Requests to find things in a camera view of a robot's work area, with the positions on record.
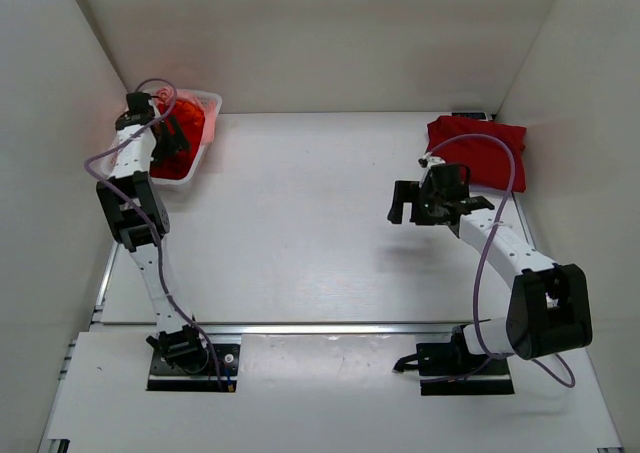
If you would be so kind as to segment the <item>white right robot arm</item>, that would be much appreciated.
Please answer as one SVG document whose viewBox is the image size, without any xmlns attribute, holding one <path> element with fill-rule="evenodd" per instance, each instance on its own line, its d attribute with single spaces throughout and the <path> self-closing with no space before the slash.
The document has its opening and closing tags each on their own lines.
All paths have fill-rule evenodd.
<svg viewBox="0 0 640 453">
<path fill-rule="evenodd" d="M 417 226 L 446 226 L 480 255 L 472 293 L 473 320 L 452 330 L 446 343 L 420 346 L 394 370 L 435 367 L 456 381 L 490 361 L 517 356 L 537 361 L 589 346 L 593 341 L 587 279 L 575 264 L 562 265 L 529 245 L 500 218 L 494 204 L 470 193 L 471 171 L 459 163 L 428 166 L 419 181 L 394 184 L 387 219 L 402 223 L 404 208 Z M 484 267 L 493 268 L 510 290 L 502 318 L 483 320 L 478 306 Z"/>
</svg>

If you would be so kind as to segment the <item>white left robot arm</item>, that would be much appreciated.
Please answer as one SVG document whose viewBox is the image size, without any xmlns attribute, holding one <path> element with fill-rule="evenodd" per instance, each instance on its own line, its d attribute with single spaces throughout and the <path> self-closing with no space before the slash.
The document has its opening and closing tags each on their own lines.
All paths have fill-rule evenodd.
<svg viewBox="0 0 640 453">
<path fill-rule="evenodd" d="M 217 354 L 178 288 L 170 284 L 165 255 L 170 232 L 167 209 L 154 174 L 191 163 L 197 144 L 173 113 L 176 92 L 138 89 L 126 95 L 126 110 L 115 122 L 111 149 L 85 161 L 113 239 L 128 251 L 140 272 L 155 316 L 147 343 L 168 366 L 188 375 L 219 373 Z"/>
</svg>

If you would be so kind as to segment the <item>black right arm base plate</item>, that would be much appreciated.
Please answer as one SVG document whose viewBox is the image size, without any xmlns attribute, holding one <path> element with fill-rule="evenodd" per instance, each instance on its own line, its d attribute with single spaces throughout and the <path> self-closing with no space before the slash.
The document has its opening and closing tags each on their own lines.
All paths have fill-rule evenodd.
<svg viewBox="0 0 640 453">
<path fill-rule="evenodd" d="M 468 351 L 461 327 L 416 337 L 415 351 L 399 358 L 392 371 L 417 373 L 423 397 L 513 395 L 508 362 Z"/>
</svg>

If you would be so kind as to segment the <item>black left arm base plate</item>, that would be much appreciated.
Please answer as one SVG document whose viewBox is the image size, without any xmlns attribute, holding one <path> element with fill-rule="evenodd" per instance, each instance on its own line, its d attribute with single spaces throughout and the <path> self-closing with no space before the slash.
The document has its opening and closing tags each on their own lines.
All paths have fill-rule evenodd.
<svg viewBox="0 0 640 453">
<path fill-rule="evenodd" d="M 219 372 L 205 351 L 202 360 L 192 366 L 180 368 L 167 363 L 158 352 L 153 352 L 146 382 L 150 392 L 235 393 L 241 360 L 239 335 L 214 336 L 212 338 Z"/>
</svg>

